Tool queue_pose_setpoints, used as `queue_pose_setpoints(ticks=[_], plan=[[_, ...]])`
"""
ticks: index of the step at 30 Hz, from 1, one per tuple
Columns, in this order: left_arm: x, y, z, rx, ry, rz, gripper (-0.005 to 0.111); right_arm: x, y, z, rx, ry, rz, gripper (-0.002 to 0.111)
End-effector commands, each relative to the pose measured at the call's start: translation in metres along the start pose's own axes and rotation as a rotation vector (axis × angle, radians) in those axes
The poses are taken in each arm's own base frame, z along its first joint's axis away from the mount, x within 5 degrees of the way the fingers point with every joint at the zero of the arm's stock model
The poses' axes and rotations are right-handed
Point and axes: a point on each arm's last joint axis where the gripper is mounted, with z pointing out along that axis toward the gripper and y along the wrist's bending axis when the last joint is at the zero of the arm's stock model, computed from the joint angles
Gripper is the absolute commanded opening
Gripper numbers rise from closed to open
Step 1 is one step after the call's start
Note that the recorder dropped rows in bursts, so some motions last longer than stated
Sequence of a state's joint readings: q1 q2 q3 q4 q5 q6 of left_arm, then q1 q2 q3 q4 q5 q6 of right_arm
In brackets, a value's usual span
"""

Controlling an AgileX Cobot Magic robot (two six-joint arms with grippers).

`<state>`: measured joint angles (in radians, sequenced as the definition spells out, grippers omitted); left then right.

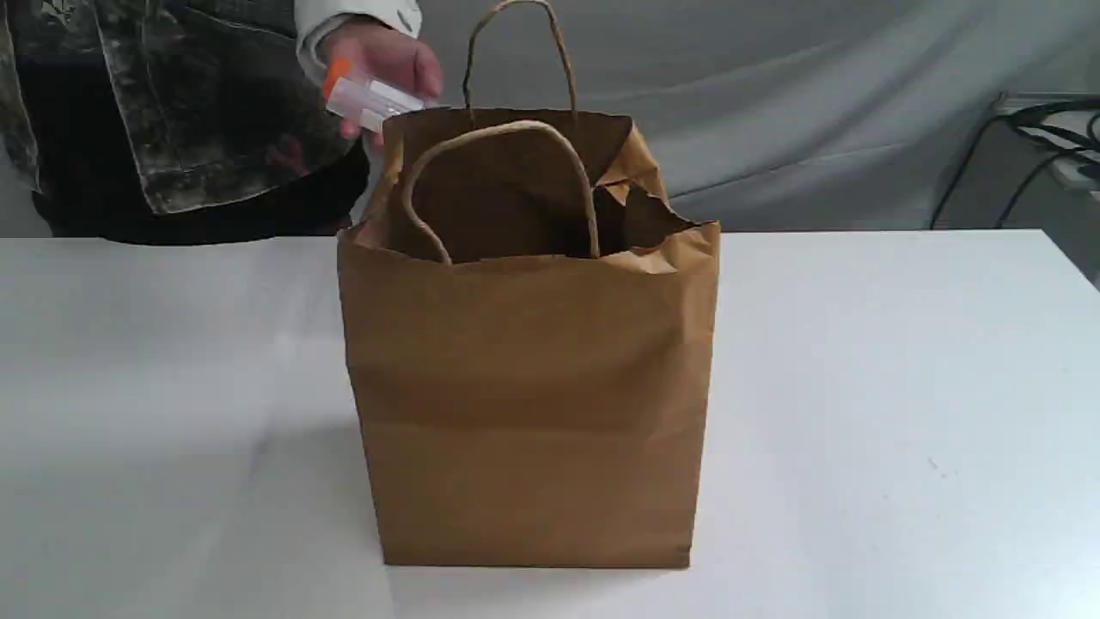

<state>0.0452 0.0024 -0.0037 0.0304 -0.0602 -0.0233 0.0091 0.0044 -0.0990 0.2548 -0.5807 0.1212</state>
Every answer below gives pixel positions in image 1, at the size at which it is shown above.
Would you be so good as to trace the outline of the person's left hand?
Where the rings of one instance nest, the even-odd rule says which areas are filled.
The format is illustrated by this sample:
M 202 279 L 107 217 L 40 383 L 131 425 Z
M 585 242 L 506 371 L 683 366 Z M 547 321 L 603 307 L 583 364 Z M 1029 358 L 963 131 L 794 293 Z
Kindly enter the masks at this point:
M 358 77 L 391 82 L 424 101 L 435 101 L 443 93 L 443 67 L 435 51 L 374 16 L 346 19 L 321 40 L 319 58 L 349 60 Z

